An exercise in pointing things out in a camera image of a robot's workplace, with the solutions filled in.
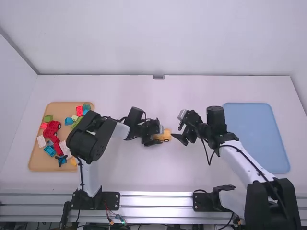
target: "white tabletop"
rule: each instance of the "white tabletop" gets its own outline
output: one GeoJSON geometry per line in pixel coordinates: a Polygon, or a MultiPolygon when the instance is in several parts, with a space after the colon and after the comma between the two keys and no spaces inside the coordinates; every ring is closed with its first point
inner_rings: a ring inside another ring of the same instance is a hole
{"type": "MultiPolygon", "coordinates": [[[[184,108],[196,110],[205,120],[210,105],[268,103],[291,165],[289,173],[277,177],[289,178],[297,193],[307,193],[307,118],[288,76],[165,76],[164,80],[154,80],[153,76],[39,76],[0,173],[1,190],[75,190],[76,172],[28,170],[41,117],[53,101],[91,101],[95,111],[114,118],[126,116],[136,106],[147,117],[158,117],[165,128],[174,132],[179,124],[177,115],[184,108]]],[[[173,139],[145,148],[139,138],[112,139],[99,164],[104,190],[210,191],[223,184],[242,187],[222,159],[214,157],[211,166],[207,165],[199,140],[187,147],[173,139]]]]}

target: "white table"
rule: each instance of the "white table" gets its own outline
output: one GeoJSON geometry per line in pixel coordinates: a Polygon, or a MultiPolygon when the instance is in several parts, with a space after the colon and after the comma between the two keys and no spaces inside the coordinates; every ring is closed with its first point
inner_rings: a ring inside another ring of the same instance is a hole
{"type": "MultiPolygon", "coordinates": [[[[53,101],[91,101],[95,111],[114,118],[126,116],[136,106],[174,132],[179,124],[177,115],[184,108],[196,110],[205,120],[210,105],[268,103],[291,165],[289,173],[276,176],[287,177],[295,185],[301,218],[307,223],[307,118],[288,76],[165,76],[164,80],[153,76],[40,76],[0,173],[0,201],[10,204],[0,208],[0,221],[16,220],[17,215],[19,220],[25,216],[32,221],[38,217],[40,221],[59,221],[62,204],[76,189],[76,172],[28,170],[42,114],[53,101]]],[[[119,212],[130,223],[226,223],[229,213],[195,213],[190,194],[223,184],[243,188],[222,159],[214,157],[212,165],[207,165],[200,141],[184,147],[171,140],[145,148],[139,138],[113,139],[99,164],[103,189],[121,191],[124,196],[119,212]]],[[[73,221],[76,212],[71,213],[73,221]]],[[[107,222],[103,211],[81,215],[83,222],[107,222]]]]}

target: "orange tray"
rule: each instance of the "orange tray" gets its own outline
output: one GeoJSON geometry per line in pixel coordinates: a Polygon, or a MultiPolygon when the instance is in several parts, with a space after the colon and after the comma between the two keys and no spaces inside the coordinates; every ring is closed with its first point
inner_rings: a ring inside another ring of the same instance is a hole
{"type": "MultiPolygon", "coordinates": [[[[91,109],[94,110],[94,105],[91,102],[51,102],[47,105],[44,116],[53,115],[53,120],[60,121],[62,124],[61,129],[58,131],[58,138],[63,141],[66,140],[68,134],[71,132],[71,126],[65,125],[65,118],[71,117],[76,114],[76,107],[83,105],[84,103],[89,103],[91,109]]],[[[43,129],[39,128],[37,137],[43,134],[43,129]]],[[[28,163],[28,168],[31,171],[39,172],[74,172],[77,171],[77,167],[70,163],[69,159],[66,164],[59,167],[58,161],[54,157],[50,157],[44,152],[44,148],[39,148],[38,142],[35,138],[33,150],[28,163]]]]}

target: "green lego brick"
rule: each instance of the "green lego brick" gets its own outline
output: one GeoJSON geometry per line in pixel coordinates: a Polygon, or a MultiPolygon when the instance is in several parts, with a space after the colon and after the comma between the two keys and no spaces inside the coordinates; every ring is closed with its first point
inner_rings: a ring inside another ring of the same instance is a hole
{"type": "Polygon", "coordinates": [[[72,117],[71,117],[71,118],[73,119],[73,121],[77,121],[78,116],[76,116],[76,115],[72,115],[72,117]]]}
{"type": "Polygon", "coordinates": [[[84,112],[84,110],[91,110],[91,105],[89,103],[84,103],[82,105],[82,111],[84,112]]]}
{"type": "Polygon", "coordinates": [[[76,125],[78,124],[78,122],[73,122],[73,124],[71,125],[71,129],[73,130],[75,127],[76,127],[76,125]]]}
{"type": "Polygon", "coordinates": [[[84,116],[78,117],[78,118],[77,118],[77,123],[79,123],[83,117],[84,117],[84,116]]]}
{"type": "Polygon", "coordinates": [[[45,122],[52,121],[52,119],[53,119],[53,115],[46,115],[46,116],[44,116],[44,121],[45,122]]]}

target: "red toy car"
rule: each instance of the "red toy car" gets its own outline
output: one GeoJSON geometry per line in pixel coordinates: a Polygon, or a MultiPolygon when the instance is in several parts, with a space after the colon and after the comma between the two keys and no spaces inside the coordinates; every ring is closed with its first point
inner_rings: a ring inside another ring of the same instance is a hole
{"type": "Polygon", "coordinates": [[[43,132],[44,138],[51,138],[57,135],[57,131],[62,127],[60,121],[50,121],[48,122],[47,128],[43,132]]]}

